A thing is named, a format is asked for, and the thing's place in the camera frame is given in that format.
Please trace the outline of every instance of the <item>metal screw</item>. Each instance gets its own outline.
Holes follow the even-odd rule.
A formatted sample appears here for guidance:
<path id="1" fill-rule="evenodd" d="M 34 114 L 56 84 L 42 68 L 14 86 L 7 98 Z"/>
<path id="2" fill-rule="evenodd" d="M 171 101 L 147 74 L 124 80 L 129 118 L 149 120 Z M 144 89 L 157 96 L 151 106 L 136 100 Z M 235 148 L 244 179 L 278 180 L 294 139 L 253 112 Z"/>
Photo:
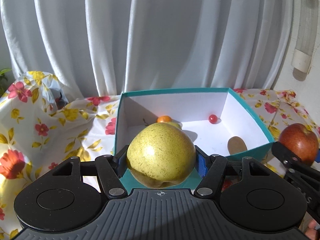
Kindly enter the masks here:
<path id="1" fill-rule="evenodd" d="M 208 188 L 208 187 L 201 187 L 197 190 L 198 194 L 200 196 L 207 196 L 207 195 L 210 195 L 212 194 L 212 189 Z"/>
<path id="2" fill-rule="evenodd" d="M 124 193 L 124 190 L 119 187 L 114 187 L 111 190 L 109 190 L 109 194 L 113 196 L 120 196 Z"/>

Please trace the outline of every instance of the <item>red ball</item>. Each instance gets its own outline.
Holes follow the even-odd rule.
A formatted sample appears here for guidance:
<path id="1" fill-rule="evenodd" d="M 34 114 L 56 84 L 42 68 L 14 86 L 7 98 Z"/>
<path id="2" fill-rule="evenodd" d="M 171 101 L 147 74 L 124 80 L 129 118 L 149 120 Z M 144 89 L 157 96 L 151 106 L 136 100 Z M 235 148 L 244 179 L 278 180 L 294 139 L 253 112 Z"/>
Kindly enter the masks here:
<path id="1" fill-rule="evenodd" d="M 209 116 L 209 122 L 212 124 L 216 124 L 218 121 L 218 117 L 215 114 Z"/>

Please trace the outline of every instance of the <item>gray ribbed plate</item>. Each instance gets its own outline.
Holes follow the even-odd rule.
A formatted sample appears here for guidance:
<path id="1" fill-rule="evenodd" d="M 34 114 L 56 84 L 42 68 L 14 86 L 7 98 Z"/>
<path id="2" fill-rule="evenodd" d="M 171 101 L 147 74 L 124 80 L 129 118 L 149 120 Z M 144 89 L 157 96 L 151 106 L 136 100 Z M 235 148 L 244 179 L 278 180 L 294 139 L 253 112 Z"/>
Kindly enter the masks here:
<path id="1" fill-rule="evenodd" d="M 109 201 L 102 214 L 81 229 L 61 234 L 39 233 L 25 229 L 15 239 L 297 240 L 307 238 L 296 228 L 277 234 L 260 234 L 238 228 L 220 214 L 213 201 L 195 198 L 187 189 L 134 189 L 127 198 Z"/>

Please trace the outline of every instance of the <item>teal box rim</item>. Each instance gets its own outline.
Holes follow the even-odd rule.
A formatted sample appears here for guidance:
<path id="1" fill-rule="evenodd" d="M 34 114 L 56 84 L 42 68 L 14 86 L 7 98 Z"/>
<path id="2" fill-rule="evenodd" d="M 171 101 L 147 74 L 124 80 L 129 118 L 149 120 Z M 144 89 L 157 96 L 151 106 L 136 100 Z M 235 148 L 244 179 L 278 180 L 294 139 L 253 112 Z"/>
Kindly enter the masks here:
<path id="1" fill-rule="evenodd" d="M 138 91 L 131 91 L 131 92 L 125 92 L 121 94 L 120 103 L 118 109 L 120 109 L 123 98 L 126 97 L 137 97 L 137 96 L 149 96 L 149 95 L 159 95 L 159 94 L 178 94 L 178 93 L 230 93 L 240 104 L 241 106 L 250 114 L 250 116 L 255 120 L 255 122 L 259 125 L 260 129 L 263 131 L 264 135 L 267 137 L 269 143 L 265 144 L 264 146 L 270 145 L 274 142 L 274 138 L 271 135 L 268 128 L 264 125 L 264 123 L 261 121 L 259 116 L 252 110 L 252 108 L 231 88 L 169 88 L 169 89 L 155 89 L 155 90 L 138 90 Z M 116 122 L 116 131 L 118 130 L 118 122 Z M 116 142 L 117 142 L 117 132 L 115 136 L 115 150 L 114 152 L 117 153 L 116 148 Z M 251 150 L 247 150 L 244 152 L 240 152 L 232 156 L 232 159 L 236 158 L 237 156 L 242 156 L 244 153 L 253 151 L 255 149 L 258 149 L 260 147 L 256 147 Z"/>

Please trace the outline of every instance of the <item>white curtain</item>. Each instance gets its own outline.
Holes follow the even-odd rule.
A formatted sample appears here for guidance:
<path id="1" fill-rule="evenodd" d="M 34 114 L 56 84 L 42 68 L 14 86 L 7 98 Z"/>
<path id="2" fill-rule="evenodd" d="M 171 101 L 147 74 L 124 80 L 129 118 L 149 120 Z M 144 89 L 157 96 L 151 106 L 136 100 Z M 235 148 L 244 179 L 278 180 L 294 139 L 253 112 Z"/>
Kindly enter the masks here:
<path id="1" fill-rule="evenodd" d="M 0 0 L 0 11 L 14 76 L 55 73 L 79 98 L 270 88 L 292 0 Z"/>

